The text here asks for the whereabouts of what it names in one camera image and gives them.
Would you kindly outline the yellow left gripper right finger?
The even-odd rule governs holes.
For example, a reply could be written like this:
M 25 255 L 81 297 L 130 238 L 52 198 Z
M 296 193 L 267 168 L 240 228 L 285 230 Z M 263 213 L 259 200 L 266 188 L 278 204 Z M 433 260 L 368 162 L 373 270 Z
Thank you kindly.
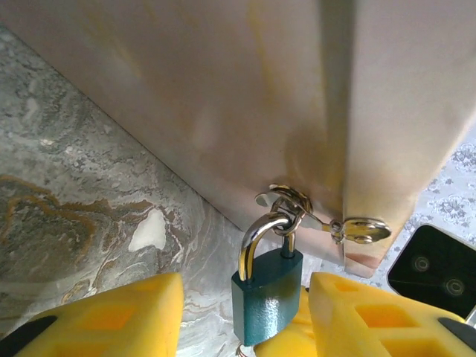
M 474 356 L 475 328 L 452 312 L 314 272 L 290 325 L 256 356 Z

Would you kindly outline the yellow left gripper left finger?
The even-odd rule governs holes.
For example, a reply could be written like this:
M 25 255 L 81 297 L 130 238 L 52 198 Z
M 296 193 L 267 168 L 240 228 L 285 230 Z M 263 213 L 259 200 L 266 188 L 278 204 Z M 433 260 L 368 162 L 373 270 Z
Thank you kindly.
M 33 316 L 2 356 L 175 356 L 184 309 L 179 273 L 157 274 Z

